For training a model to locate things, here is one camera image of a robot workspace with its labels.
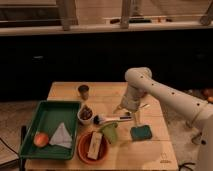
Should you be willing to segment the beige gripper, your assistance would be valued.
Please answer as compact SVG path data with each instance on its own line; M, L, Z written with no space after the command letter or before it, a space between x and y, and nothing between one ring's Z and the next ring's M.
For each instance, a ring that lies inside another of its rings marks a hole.
M122 97L120 105L116 106L113 110L113 114L122 110L122 108L133 112L132 118L134 120L134 125L138 126L137 120L137 110L139 109L141 98L144 96L144 91L142 89L135 88L131 85L127 85L126 91Z

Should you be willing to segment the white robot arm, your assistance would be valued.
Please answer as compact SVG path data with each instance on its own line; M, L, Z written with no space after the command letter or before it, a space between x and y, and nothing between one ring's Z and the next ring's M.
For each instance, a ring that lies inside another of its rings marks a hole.
M202 133L195 171L213 171L213 104L156 82L147 67L128 69L125 80L127 88L119 107L136 112L144 93L165 103Z

